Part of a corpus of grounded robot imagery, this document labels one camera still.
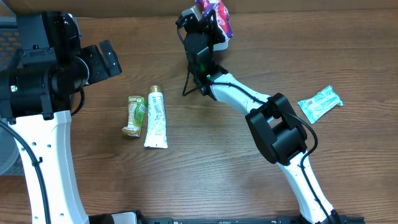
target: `wall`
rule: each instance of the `wall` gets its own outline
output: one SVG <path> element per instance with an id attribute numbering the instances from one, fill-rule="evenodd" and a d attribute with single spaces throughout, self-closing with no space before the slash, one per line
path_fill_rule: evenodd
<path id="1" fill-rule="evenodd" d="M 17 14 L 65 11 L 77 17 L 176 16 L 194 0 L 4 0 Z M 396 0 L 224 0 L 230 13 L 398 8 Z"/>

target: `toothpaste tube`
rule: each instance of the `toothpaste tube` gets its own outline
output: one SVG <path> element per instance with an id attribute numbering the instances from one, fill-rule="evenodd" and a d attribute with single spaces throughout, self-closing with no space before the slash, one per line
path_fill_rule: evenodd
<path id="1" fill-rule="evenodd" d="M 144 146 L 168 148 L 163 93 L 158 85 L 149 88 L 148 131 Z"/>
<path id="2" fill-rule="evenodd" d="M 123 134 L 139 137 L 146 110 L 145 99 L 141 96 L 129 97 L 129 120 L 127 127 L 122 129 Z"/>
<path id="3" fill-rule="evenodd" d="M 307 116 L 311 124 L 315 123 L 326 112 L 334 106 L 343 106 L 340 97 L 333 91 L 331 86 L 327 86 L 313 98 L 297 102 L 301 110 Z"/>
<path id="4" fill-rule="evenodd" d="M 212 9 L 215 10 L 218 27 L 223 31 L 225 41 L 229 41 L 233 33 L 229 24 L 228 9 L 222 0 L 195 0 L 195 2 L 203 9 L 204 16 L 207 16 Z"/>

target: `cable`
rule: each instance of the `cable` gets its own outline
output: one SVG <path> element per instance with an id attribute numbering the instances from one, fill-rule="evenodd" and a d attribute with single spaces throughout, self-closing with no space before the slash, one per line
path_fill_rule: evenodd
<path id="1" fill-rule="evenodd" d="M 178 34 L 178 37 L 179 37 L 180 40 L 181 40 L 181 43 L 184 44 L 184 39 L 183 39 L 182 36 L 181 36 L 180 28 L 178 28 L 178 26 L 177 26 L 177 34 Z"/>
<path id="2" fill-rule="evenodd" d="M 76 108 L 76 110 L 72 114 L 70 114 L 70 116 L 77 114 L 85 105 L 85 91 L 83 90 L 83 88 L 80 90 L 80 96 L 81 96 L 81 98 L 80 98 L 79 106 Z"/>
<path id="3" fill-rule="evenodd" d="M 182 94 L 183 96 L 188 95 L 189 93 L 195 91 L 195 90 L 198 88 L 198 87 L 196 87 L 196 88 L 194 88 L 194 89 L 188 91 L 186 94 L 184 94 L 184 93 L 185 93 L 185 89 L 187 88 L 187 83 L 188 83 L 188 79 L 189 79 L 189 74 L 190 74 L 190 72 L 188 71 L 187 80 L 186 80 L 186 82 L 185 82 L 185 86 L 184 86 L 184 90 L 183 90 L 183 94 Z M 235 88 L 237 88 L 238 90 L 240 90 L 241 92 L 243 92 L 245 95 L 247 95 L 248 97 L 250 97 L 252 100 L 254 100 L 254 101 L 258 102 L 258 103 L 266 104 L 266 102 L 257 99 L 255 96 L 253 96 L 253 95 L 251 95 L 250 93 L 248 93 L 248 92 L 247 92 L 246 90 L 244 90 L 242 87 L 240 87 L 240 86 L 238 86 L 238 85 L 235 85 L 235 84 L 233 84 L 233 83 L 211 82 L 209 85 L 205 85 L 205 86 L 210 87 L 211 85 L 226 85 L 226 86 L 235 87 Z M 308 186 L 309 186 L 309 188 L 310 188 L 310 190 L 311 190 L 313 196 L 315 197 L 315 200 L 318 202 L 318 204 L 319 204 L 319 206 L 321 207 L 323 213 L 326 215 L 326 217 L 327 217 L 329 223 L 331 223 L 331 219 L 330 219 L 330 217 L 329 217 L 328 212 L 326 211 L 326 209 L 325 209 L 324 206 L 322 205 L 321 200 L 318 198 L 317 194 L 315 193 L 315 190 L 313 189 L 313 187 L 312 187 L 312 185 L 311 185 L 311 182 L 310 182 L 310 180 L 309 180 L 309 178 L 308 178 L 308 176 L 307 176 L 307 174 L 305 173 L 305 170 L 304 170 L 304 169 L 305 169 L 305 167 L 304 167 L 304 160 L 305 160 L 305 158 L 307 158 L 311 153 L 313 153 L 313 152 L 315 151 L 315 149 L 317 148 L 317 146 L 318 146 L 318 136 L 317 136 L 317 134 L 315 133 L 315 131 L 311 128 L 311 126 L 309 126 L 303 119 L 299 118 L 299 117 L 296 116 L 296 115 L 293 115 L 293 114 L 290 114 L 290 113 L 287 113 L 287 112 L 284 112 L 284 111 L 281 111 L 281 112 L 282 112 L 283 114 L 286 114 L 286 115 L 288 115 L 288 116 L 291 116 L 291 117 L 295 118 L 296 120 L 300 121 L 300 122 L 311 132 L 311 134 L 312 134 L 312 136 L 313 136 L 313 138 L 314 138 L 314 145 L 313 145 L 313 147 L 311 148 L 311 150 L 309 150 L 309 151 L 302 157 L 302 159 L 301 159 L 301 161 L 300 161 L 300 168 L 301 168 L 301 171 L 302 171 L 302 173 L 303 173 L 303 176 L 304 176 L 305 180 L 307 181 L 307 184 L 308 184 Z"/>
<path id="4" fill-rule="evenodd" d="M 311 153 L 313 153 L 313 152 L 315 151 L 315 149 L 318 147 L 318 136 L 317 136 L 317 134 L 315 133 L 315 131 L 311 128 L 311 126 L 309 126 L 303 119 L 301 119 L 301 118 L 299 118 L 298 116 L 293 115 L 293 114 L 291 114 L 291 113 L 287 113 L 287 112 L 283 112 L 283 111 L 282 111 L 282 113 L 283 113 L 283 114 L 286 114 L 286 115 L 288 115 L 288 116 L 291 116 L 292 118 L 295 118 L 297 121 L 300 121 L 300 122 L 311 132 L 311 134 L 312 134 L 312 136 L 313 136 L 313 139 L 314 139 L 313 147 L 312 147 L 311 150 L 309 150 L 309 151 L 301 158 L 301 161 L 300 161 L 300 168 L 301 168 L 301 171 L 303 172 L 303 176 L 304 176 L 305 180 L 307 181 L 308 186 L 310 187 L 310 190 L 311 190 L 313 196 L 315 197 L 315 200 L 318 202 L 318 204 L 319 204 L 319 206 L 321 207 L 323 213 L 325 213 L 325 215 L 326 215 L 326 217 L 327 217 L 329 223 L 331 223 L 331 219 L 330 219 L 330 217 L 329 217 L 328 212 L 326 211 L 326 209 L 325 209 L 324 206 L 322 205 L 321 200 L 318 198 L 317 194 L 315 193 L 315 191 L 314 191 L 314 189 L 313 189 L 313 187 L 312 187 L 312 185 L 311 185 L 310 179 L 308 178 L 308 176 L 307 176 L 307 174 L 305 173 L 305 170 L 304 170 L 304 169 L 305 169 L 305 167 L 304 167 L 304 160 L 305 160 L 305 158 L 307 158 Z"/>
<path id="5" fill-rule="evenodd" d="M 12 128 L 10 128 L 6 123 L 4 123 L 2 121 L 0 121 L 0 127 L 2 127 L 10 135 L 12 135 L 12 137 L 14 137 L 17 141 L 19 141 L 19 143 L 22 145 L 22 147 L 25 149 L 25 151 L 29 155 L 29 157 L 30 157 L 30 159 L 32 161 L 32 165 L 35 167 L 37 180 L 39 181 L 40 191 L 42 193 L 45 222 L 47 224 L 50 224 L 51 223 L 51 218 L 50 218 L 49 199 L 47 197 L 47 191 L 45 189 L 43 173 L 42 173 L 42 170 L 40 168 L 40 162 L 37 161 L 36 156 L 33 153 L 33 151 L 30 148 L 30 146 L 25 142 L 25 140 L 18 133 L 16 133 Z"/>

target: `gray round object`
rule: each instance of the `gray round object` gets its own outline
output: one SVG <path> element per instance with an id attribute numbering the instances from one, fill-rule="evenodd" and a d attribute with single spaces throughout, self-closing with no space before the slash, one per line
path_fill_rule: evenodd
<path id="1" fill-rule="evenodd" d="M 0 146 L 0 175 L 3 175 L 17 161 L 19 151 L 15 139 L 3 128 L 0 128 Z"/>

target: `teal packet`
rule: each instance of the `teal packet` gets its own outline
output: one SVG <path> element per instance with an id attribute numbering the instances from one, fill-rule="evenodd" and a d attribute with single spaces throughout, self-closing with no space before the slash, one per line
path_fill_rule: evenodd
<path id="1" fill-rule="evenodd" d="M 336 105 L 343 106 L 342 100 L 333 91 L 331 86 L 327 86 L 313 98 L 302 100 L 297 103 L 311 124 L 314 124 Z"/>

